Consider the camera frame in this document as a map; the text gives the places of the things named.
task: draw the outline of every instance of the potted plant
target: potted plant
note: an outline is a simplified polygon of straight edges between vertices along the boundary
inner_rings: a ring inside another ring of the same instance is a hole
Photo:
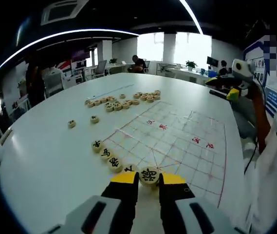
[[[110,59],[109,63],[110,64],[116,64],[117,60],[118,60],[117,58],[114,58],[114,59],[112,58],[112,59]]]
[[[190,62],[189,60],[186,62],[189,71],[192,71],[193,68],[196,68],[197,64],[195,62]]]

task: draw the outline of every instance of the led light strip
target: led light strip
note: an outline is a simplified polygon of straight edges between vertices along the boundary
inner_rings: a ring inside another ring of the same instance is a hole
[[[78,30],[71,30],[71,31],[67,31],[67,32],[62,32],[62,33],[56,33],[44,38],[41,38],[39,40],[36,40],[34,42],[31,42],[30,44],[22,47],[21,49],[17,50],[15,53],[13,53],[10,57],[8,57],[7,60],[5,60],[1,65],[0,68],[6,64],[9,60],[11,60],[13,57],[15,57],[17,54],[19,54],[21,51],[29,48],[30,46],[37,44],[43,40],[49,39],[49,38],[53,38],[53,37],[57,37],[60,35],[64,35],[64,34],[69,34],[69,33],[80,33],[80,32],[113,32],[113,33],[124,33],[124,34],[129,34],[129,35],[133,35],[133,36],[139,36],[139,34],[136,33],[130,33],[130,32],[125,32],[125,31],[119,31],[119,30],[113,30],[113,29],[78,29]]]
[[[184,8],[186,9],[186,11],[190,14],[190,16],[192,17],[192,20],[195,22],[195,25],[198,28],[198,31],[200,34],[203,35],[203,31],[199,25],[199,22],[195,16],[195,14],[193,13],[193,11],[191,10],[190,6],[188,5],[188,3],[186,2],[186,0],[179,0],[181,2],[181,4],[184,6]]]

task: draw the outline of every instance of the window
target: window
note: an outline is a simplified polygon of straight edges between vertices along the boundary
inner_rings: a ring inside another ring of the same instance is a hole
[[[92,63],[92,54],[94,53],[95,58],[95,64]],[[85,59],[86,60],[86,67],[93,67],[98,64],[98,55],[97,55],[97,48],[95,48],[93,51],[90,51],[90,57]]]
[[[97,48],[94,49],[94,57],[95,57],[95,64],[93,66],[98,65],[98,53],[97,53]]]
[[[162,61],[164,33],[142,34],[137,39],[137,56],[141,59]]]
[[[207,57],[212,54],[212,37],[197,33],[176,34],[174,63],[194,61],[198,68],[208,69]]]

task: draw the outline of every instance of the chinese chess board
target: chinese chess board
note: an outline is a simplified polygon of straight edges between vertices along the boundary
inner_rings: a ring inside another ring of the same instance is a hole
[[[195,196],[219,206],[226,167],[224,124],[157,102],[104,140],[123,164],[153,166],[183,177]]]

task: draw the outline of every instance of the white table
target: white table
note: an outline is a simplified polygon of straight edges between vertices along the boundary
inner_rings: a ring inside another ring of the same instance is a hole
[[[91,150],[91,142],[104,140],[146,110],[147,104],[124,112],[105,113],[103,106],[91,109],[86,98],[127,98],[136,92],[161,90],[181,112],[195,110],[225,124],[226,172],[220,209],[233,222],[241,210],[243,157],[236,121],[229,102],[209,94],[209,88],[182,80],[146,74],[120,73],[66,89],[35,106],[13,125],[4,143],[0,166],[1,189],[21,224],[30,233],[41,233],[57,223],[92,195],[100,195],[112,173]],[[100,122],[90,125],[90,116]],[[77,126],[68,130],[74,119]],[[157,197],[140,187],[136,219],[131,233],[163,233]]]
[[[208,76],[203,76],[199,73],[195,73],[193,71],[189,71],[188,69],[182,68],[182,69],[175,69],[175,68],[168,68],[169,71],[173,72],[175,74],[174,78],[187,80],[185,78],[195,78],[197,84],[205,85],[205,82],[208,81]]]

